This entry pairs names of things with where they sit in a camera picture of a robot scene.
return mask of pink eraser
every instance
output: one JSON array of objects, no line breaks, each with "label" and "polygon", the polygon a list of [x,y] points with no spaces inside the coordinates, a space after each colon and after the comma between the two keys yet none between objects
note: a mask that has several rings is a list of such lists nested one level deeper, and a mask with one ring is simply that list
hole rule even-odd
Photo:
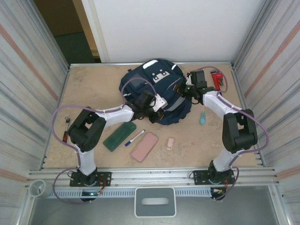
[{"label": "pink eraser", "polygon": [[169,137],[168,144],[167,144],[167,149],[168,149],[168,150],[171,150],[171,149],[172,149],[172,147],[173,147],[173,142],[174,142],[174,138]]},{"label": "pink eraser", "polygon": [[142,162],[148,155],[153,146],[158,142],[158,137],[148,132],[145,137],[141,140],[136,148],[132,151],[131,156],[137,161]]}]

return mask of wooden table surface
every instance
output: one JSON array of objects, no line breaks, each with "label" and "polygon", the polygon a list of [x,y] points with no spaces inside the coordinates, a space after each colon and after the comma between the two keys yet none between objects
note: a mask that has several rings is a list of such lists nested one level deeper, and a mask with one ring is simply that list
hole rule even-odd
[{"label": "wooden table surface", "polygon": [[[198,69],[200,64],[179,65],[184,74]],[[213,65],[222,70],[228,80],[228,91],[223,95],[236,106],[240,106],[238,94],[233,82],[229,65]],[[83,105],[94,109],[108,109],[119,106],[122,97],[119,92],[121,78],[128,69],[137,65],[101,65],[72,67],[61,105]],[[205,69],[208,86],[213,86],[210,75],[212,69]],[[206,123],[200,125],[201,112],[205,110]],[[58,113],[55,131],[59,137],[65,130],[65,117],[72,121],[80,113],[80,109],[64,109]],[[209,108],[198,104],[192,105],[191,112],[177,124],[162,126],[152,124],[147,118],[135,120],[136,130],[113,152],[110,152],[103,141],[121,124],[106,128],[95,148],[95,162],[97,167],[190,167],[208,166],[223,148],[222,120]],[[141,130],[146,132],[132,144],[125,147],[125,143]],[[131,152],[147,132],[158,136],[158,142],[143,162],[137,162],[131,157]],[[166,149],[169,137],[175,138],[172,150]],[[60,144],[51,138],[44,167],[71,167],[77,165],[77,157],[71,148]],[[244,154],[234,165],[257,165],[253,153]]]}]

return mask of black clamp base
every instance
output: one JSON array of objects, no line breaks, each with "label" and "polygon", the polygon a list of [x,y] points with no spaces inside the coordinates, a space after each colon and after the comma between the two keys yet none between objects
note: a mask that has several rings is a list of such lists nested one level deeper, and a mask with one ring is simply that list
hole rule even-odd
[{"label": "black clamp base", "polygon": [[193,171],[195,185],[225,185],[225,180],[228,184],[233,184],[235,178],[232,170],[221,180],[212,180],[209,170]]},{"label": "black clamp base", "polygon": [[109,187],[111,185],[112,172],[98,172],[97,169],[89,176],[84,175],[80,170],[72,172],[70,187]]},{"label": "black clamp base", "polygon": [[235,181],[233,171],[227,170],[218,172],[213,164],[210,162],[208,170],[195,170],[193,171],[195,185],[224,185],[225,180],[227,184],[233,184]]}]

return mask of metal rail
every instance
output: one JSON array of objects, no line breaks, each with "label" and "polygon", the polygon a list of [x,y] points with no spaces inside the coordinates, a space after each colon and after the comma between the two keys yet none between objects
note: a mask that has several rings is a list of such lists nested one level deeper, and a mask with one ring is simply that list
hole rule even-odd
[{"label": "metal rail", "polygon": [[[241,166],[240,176],[236,186],[269,186],[279,185],[276,173],[272,167]],[[53,182],[57,174],[64,168],[43,169],[29,173],[28,185],[31,181],[43,179]],[[98,168],[98,171],[112,172],[111,188],[136,188],[141,186],[172,186],[195,187],[194,180],[189,175],[194,170],[207,170],[207,167],[186,168]],[[72,189],[69,186],[70,178],[67,173],[62,174],[57,182],[56,189]],[[222,187],[223,185],[201,185],[200,187]]]},{"label": "metal rail", "polygon": [[[108,62],[108,63],[72,63],[72,67],[85,67],[85,66],[134,66],[141,65],[145,62]],[[199,61],[199,62],[174,62],[177,65],[201,65],[201,64],[218,64],[218,65],[231,65],[230,61]]]}]

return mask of wire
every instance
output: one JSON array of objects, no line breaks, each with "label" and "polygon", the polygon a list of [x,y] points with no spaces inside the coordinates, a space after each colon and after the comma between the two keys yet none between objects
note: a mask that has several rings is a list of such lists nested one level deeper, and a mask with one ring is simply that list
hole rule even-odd
[{"label": "wire", "polygon": [[57,181],[57,179],[59,178],[60,175],[62,175],[62,174],[63,174],[64,172],[66,172],[66,171],[77,170],[77,169],[79,169],[79,168],[81,167],[81,160],[80,160],[79,150],[78,150],[75,146],[72,146],[72,145],[70,145],[70,144],[68,144],[68,143],[63,142],[63,141],[56,135],[56,133],[55,133],[55,130],[54,130],[54,120],[55,120],[56,114],[57,114],[60,110],[65,109],[65,108],[79,108],[79,109],[84,109],[84,110],[87,110],[87,111],[90,111],[90,112],[95,112],[95,113],[113,113],[113,112],[117,112],[117,111],[121,110],[121,109],[124,107],[125,103],[126,103],[126,99],[125,99],[125,97],[124,97],[124,95],[123,95],[124,88],[125,88],[130,82],[132,82],[133,80],[137,80],[137,79],[144,80],[146,83],[148,83],[148,84],[150,85],[150,87],[152,88],[153,92],[155,93],[155,95],[157,95],[156,90],[154,89],[153,85],[152,85],[149,81],[147,81],[146,79],[141,78],[141,77],[136,77],[136,78],[132,78],[132,79],[130,79],[129,81],[127,81],[127,82],[124,84],[124,86],[122,87],[122,89],[121,89],[121,94],[122,94],[122,98],[123,98],[123,104],[122,104],[121,106],[119,106],[119,107],[113,108],[113,109],[111,109],[111,110],[94,110],[94,109],[87,108],[87,107],[84,107],[84,106],[81,106],[81,105],[64,105],[64,106],[61,106],[61,107],[57,108],[57,109],[54,111],[54,113],[52,114],[51,122],[50,122],[50,127],[51,127],[51,132],[52,132],[54,138],[55,138],[58,142],[62,143],[63,145],[66,145],[66,146],[68,146],[68,147],[74,149],[75,152],[76,152],[76,154],[77,154],[77,159],[78,159],[78,166],[77,166],[77,167],[75,167],[75,168],[68,168],[68,169],[63,170],[63,171],[60,172],[60,173],[56,176],[56,178],[54,179],[54,182],[53,182],[53,193],[54,193],[55,197],[56,197],[58,200],[60,200],[61,202],[66,203],[66,204],[71,204],[71,205],[81,205],[81,204],[89,203],[90,201],[89,201],[89,202],[72,202],[72,201],[66,201],[66,200],[64,200],[64,199],[61,199],[61,198],[57,195],[57,193],[56,193],[56,191],[55,191],[55,184],[56,184],[56,181]]},{"label": "wire", "polygon": [[227,178],[225,177],[225,179],[224,179],[224,184],[225,184],[225,190],[227,190],[227,188],[228,188],[228,181],[227,181]]},{"label": "wire", "polygon": [[83,204],[90,203],[90,201],[88,201],[88,202],[73,202],[73,201],[67,201],[67,200],[64,200],[64,199],[60,198],[60,197],[57,195],[56,191],[55,191],[55,184],[56,184],[57,179],[59,178],[59,176],[61,176],[61,175],[62,175],[64,172],[66,172],[66,171],[77,170],[77,169],[78,169],[78,167],[75,167],[75,168],[67,168],[67,169],[61,171],[61,172],[56,176],[56,178],[54,179],[53,187],[52,187],[53,194],[55,195],[55,197],[56,197],[58,200],[60,200],[61,202],[65,203],[65,204],[70,204],[70,205],[83,205]]},{"label": "wire", "polygon": [[223,198],[225,195],[227,195],[229,192],[232,191],[232,189],[233,189],[234,185],[236,184],[236,181],[238,180],[238,177],[240,175],[240,170],[236,166],[233,166],[232,169],[237,170],[237,174],[236,174],[236,177],[235,177],[235,180],[234,180],[233,184],[231,185],[231,187],[224,194],[222,194],[218,198],[214,198],[214,200],[219,200],[220,198]]},{"label": "wire", "polygon": [[231,160],[231,162],[229,163],[229,166],[231,166],[231,165],[234,163],[234,161],[235,161],[240,155],[245,154],[245,153],[251,153],[251,152],[260,152],[261,150],[265,149],[265,148],[268,146],[268,144],[270,143],[270,135],[269,135],[267,129],[266,129],[266,128],[265,128],[265,127],[257,120],[257,119],[255,119],[254,117],[252,117],[252,116],[249,115],[248,113],[243,112],[243,111],[241,111],[240,109],[237,109],[237,108],[234,107],[233,105],[230,105],[229,103],[227,103],[226,101],[224,101],[224,100],[219,96],[220,93],[226,93],[227,90],[228,90],[228,81],[227,81],[227,78],[226,78],[225,74],[224,74],[221,70],[219,70],[218,68],[212,67],[212,66],[201,67],[201,68],[199,68],[198,70],[200,70],[200,69],[205,69],[205,68],[212,68],[212,69],[215,69],[215,70],[219,71],[220,74],[222,74],[223,77],[224,77],[225,84],[226,84],[225,86],[226,86],[226,87],[225,87],[225,90],[219,90],[219,91],[218,91],[218,93],[217,93],[217,98],[218,98],[223,104],[225,104],[226,106],[230,107],[231,109],[233,109],[233,110],[235,110],[235,111],[237,111],[237,112],[243,114],[244,116],[247,116],[247,117],[250,118],[251,120],[253,120],[256,124],[258,124],[258,125],[261,127],[261,129],[262,129],[262,130],[264,131],[264,133],[266,134],[266,143],[265,143],[261,148],[254,149],[254,150],[247,150],[247,151],[241,152],[239,155],[236,155],[236,156]]},{"label": "wire", "polygon": [[79,109],[84,109],[84,110],[87,110],[87,111],[90,111],[90,112],[94,112],[94,113],[113,113],[113,112],[117,112],[117,111],[121,110],[121,109],[124,107],[125,103],[126,103],[126,99],[125,99],[125,97],[124,97],[124,95],[123,95],[124,88],[125,88],[130,82],[132,82],[133,80],[137,80],[137,79],[143,80],[143,81],[145,81],[146,83],[148,83],[148,84],[150,85],[150,87],[152,88],[153,92],[155,93],[155,95],[157,94],[157,92],[156,92],[156,90],[154,89],[153,85],[152,85],[149,81],[147,81],[146,79],[141,78],[141,77],[135,77],[135,78],[132,78],[132,79],[130,79],[129,81],[127,81],[127,82],[124,84],[124,86],[122,87],[122,89],[121,89],[121,94],[122,94],[122,97],[123,97],[123,104],[122,104],[121,106],[118,106],[118,107],[113,108],[113,109],[111,109],[111,110],[94,110],[94,109],[87,108],[87,107],[84,107],[84,106],[81,106],[81,105],[64,105],[64,106],[61,106],[61,107],[57,108],[57,109],[54,111],[54,113],[52,114],[51,122],[50,122],[50,125],[51,125],[51,132],[52,132],[54,138],[55,138],[58,142],[60,142],[60,143],[62,143],[63,145],[66,145],[66,146],[68,146],[68,147],[70,147],[70,148],[72,148],[72,149],[75,150],[75,152],[76,152],[76,154],[77,154],[77,159],[78,159],[78,168],[81,167],[81,160],[80,160],[79,150],[78,150],[75,146],[63,142],[63,141],[56,135],[56,133],[55,133],[55,130],[54,130],[54,120],[55,120],[56,114],[57,114],[60,110],[65,109],[65,108],[79,108]]},{"label": "wire", "polygon": [[72,175],[70,176],[70,175],[69,175],[69,172],[72,172],[72,173],[73,173],[74,171],[68,171],[68,173],[67,173],[67,176],[68,176],[69,178],[72,178]]},{"label": "wire", "polygon": [[270,135],[269,135],[267,129],[266,129],[266,128],[265,128],[265,127],[257,120],[257,119],[255,119],[254,117],[252,117],[252,116],[249,115],[248,113],[243,112],[243,111],[241,111],[240,109],[237,109],[237,108],[234,107],[233,105],[230,105],[229,103],[227,103],[226,101],[224,101],[224,100],[219,96],[221,93],[226,93],[227,90],[228,90],[228,82],[227,82],[227,78],[226,78],[225,74],[224,74],[221,70],[219,70],[218,68],[212,67],[212,66],[206,66],[206,67],[202,67],[202,68],[200,68],[200,69],[205,69],[205,68],[216,69],[216,70],[219,71],[219,72],[223,75],[223,77],[224,77],[225,84],[226,84],[225,86],[226,86],[226,87],[225,87],[225,90],[219,90],[219,91],[217,92],[217,98],[218,98],[222,103],[224,103],[226,106],[230,107],[231,109],[233,109],[233,110],[235,110],[235,111],[237,111],[237,112],[243,114],[244,116],[247,116],[247,117],[250,118],[251,120],[253,120],[256,124],[258,124],[258,125],[261,127],[261,129],[262,129],[262,130],[264,131],[264,133],[266,134],[266,143],[265,143],[264,146],[262,146],[261,148],[255,149],[255,150],[247,150],[247,151],[243,151],[243,152],[241,152],[239,155],[236,155],[236,156],[231,160],[231,162],[229,163],[229,166],[231,166],[231,168],[237,169],[238,172],[237,172],[237,175],[236,175],[236,178],[235,178],[234,183],[233,183],[232,186],[228,189],[228,191],[225,192],[225,193],[224,193],[223,195],[221,195],[220,197],[215,198],[215,200],[218,200],[218,199],[222,198],[223,196],[225,196],[226,194],[228,194],[228,193],[232,190],[232,188],[233,188],[234,185],[236,184],[236,181],[237,181],[237,179],[238,179],[238,177],[239,177],[240,171],[239,171],[238,167],[232,166],[232,164],[234,163],[234,161],[235,161],[240,155],[242,155],[242,154],[245,154],[245,153],[251,153],[251,152],[260,152],[261,150],[265,149],[265,148],[268,146],[269,142],[270,142]]},{"label": "wire", "polygon": [[99,186],[100,186],[99,193],[101,194],[103,189],[106,187],[106,180],[103,177],[98,177],[98,182],[99,182]]},{"label": "wire", "polygon": [[194,180],[195,178],[191,178],[191,175],[193,174],[194,172],[191,172],[191,174],[188,176],[188,178],[190,178],[191,180]]}]

